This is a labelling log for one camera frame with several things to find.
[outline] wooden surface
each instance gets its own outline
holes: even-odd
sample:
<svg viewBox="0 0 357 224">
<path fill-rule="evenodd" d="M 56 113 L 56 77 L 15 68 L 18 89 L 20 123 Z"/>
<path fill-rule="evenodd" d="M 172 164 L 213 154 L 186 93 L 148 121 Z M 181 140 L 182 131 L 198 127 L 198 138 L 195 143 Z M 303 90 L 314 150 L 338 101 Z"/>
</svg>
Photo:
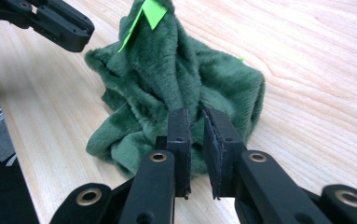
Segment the wooden surface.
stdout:
<svg viewBox="0 0 357 224">
<path fill-rule="evenodd" d="M 85 152 L 107 118 L 104 86 L 84 53 L 117 41 L 132 1 L 67 3 L 96 30 L 82 53 L 0 21 L 0 103 L 38 217 L 52 218 L 76 187 L 125 178 Z M 174 2 L 187 32 L 244 58 L 267 80 L 264 110 L 248 148 L 271 154 L 301 187 L 357 188 L 357 1 Z M 213 201 L 207 177 L 177 200 L 175 223 L 237 223 L 233 201 Z"/>
</svg>

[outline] plush fabric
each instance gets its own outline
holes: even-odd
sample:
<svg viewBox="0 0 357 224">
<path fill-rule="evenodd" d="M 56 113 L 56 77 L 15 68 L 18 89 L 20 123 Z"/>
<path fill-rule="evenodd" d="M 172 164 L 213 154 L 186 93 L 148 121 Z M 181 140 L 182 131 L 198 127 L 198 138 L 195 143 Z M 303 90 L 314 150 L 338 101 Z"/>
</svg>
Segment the plush fabric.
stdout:
<svg viewBox="0 0 357 224">
<path fill-rule="evenodd" d="M 105 84 L 103 100 L 113 110 L 90 138 L 87 152 L 133 176 L 156 137 L 167 134 L 169 111 L 184 107 L 192 123 L 191 173 L 204 174 L 202 109 L 226 113 L 246 142 L 259 119 L 265 80 L 240 59 L 188 36 L 169 0 L 158 0 L 168 10 L 158 26 L 151 30 L 141 15 L 119 52 L 143 1 L 135 0 L 121 20 L 118 42 L 86 55 Z"/>
</svg>

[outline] green plush toy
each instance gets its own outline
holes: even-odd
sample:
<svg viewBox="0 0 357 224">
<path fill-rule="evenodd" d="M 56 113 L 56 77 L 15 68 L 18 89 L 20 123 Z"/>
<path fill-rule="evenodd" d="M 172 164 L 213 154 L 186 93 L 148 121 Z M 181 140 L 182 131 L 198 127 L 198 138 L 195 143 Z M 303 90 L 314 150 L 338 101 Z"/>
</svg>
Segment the green plush toy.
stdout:
<svg viewBox="0 0 357 224">
<path fill-rule="evenodd" d="M 90 138 L 87 152 L 128 176 L 136 174 L 156 137 L 167 135 L 170 111 L 189 110 L 196 176 L 207 172 L 202 109 L 226 113 L 244 142 L 262 109 L 262 74 L 188 36 L 170 0 L 135 0 L 120 22 L 119 41 L 88 52 L 86 62 L 100 74 L 103 100 L 114 111 Z"/>
</svg>

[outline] green towel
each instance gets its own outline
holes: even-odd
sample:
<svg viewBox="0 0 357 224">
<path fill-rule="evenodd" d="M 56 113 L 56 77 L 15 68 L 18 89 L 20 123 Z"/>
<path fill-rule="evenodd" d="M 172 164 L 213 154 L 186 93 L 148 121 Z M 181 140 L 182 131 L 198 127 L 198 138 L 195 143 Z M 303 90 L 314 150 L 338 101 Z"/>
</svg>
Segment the green towel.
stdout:
<svg viewBox="0 0 357 224">
<path fill-rule="evenodd" d="M 188 36 L 170 0 L 158 0 L 167 13 L 154 30 L 140 14 L 119 52 L 143 2 L 135 0 L 129 16 L 120 21 L 118 42 L 86 55 L 88 66 L 105 84 L 103 100 L 114 111 L 90 138 L 87 152 L 133 176 L 156 137 L 167 135 L 169 112 L 187 108 L 193 138 L 191 174 L 205 174 L 202 109 L 226 113 L 247 142 L 262 109 L 265 80 L 240 59 Z"/>
</svg>

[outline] green tag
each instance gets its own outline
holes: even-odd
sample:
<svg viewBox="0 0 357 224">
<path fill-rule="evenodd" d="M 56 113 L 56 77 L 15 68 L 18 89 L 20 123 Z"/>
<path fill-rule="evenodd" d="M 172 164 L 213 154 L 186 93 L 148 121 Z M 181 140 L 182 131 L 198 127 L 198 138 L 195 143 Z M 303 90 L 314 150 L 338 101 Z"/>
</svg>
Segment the green tag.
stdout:
<svg viewBox="0 0 357 224">
<path fill-rule="evenodd" d="M 167 9 L 156 0 L 145 0 L 142 9 L 152 30 L 156 28 L 167 12 Z"/>
<path fill-rule="evenodd" d="M 161 6 L 156 0 L 145 0 L 143 2 L 143 5 L 140 8 L 140 11 L 137 14 L 137 17 L 135 18 L 134 22 L 131 25 L 131 28 L 129 29 L 129 33 L 126 36 L 126 38 L 123 40 L 122 47 L 120 47 L 120 51 L 122 51 L 127 43 L 129 42 L 129 39 L 131 37 L 132 31 L 134 30 L 135 26 L 138 23 L 138 20 L 140 19 L 140 16 L 144 12 L 146 19 L 149 22 L 149 25 L 151 26 L 151 29 L 154 30 L 158 23 L 163 19 L 164 15 L 167 12 L 167 9 L 163 6 Z"/>
</svg>

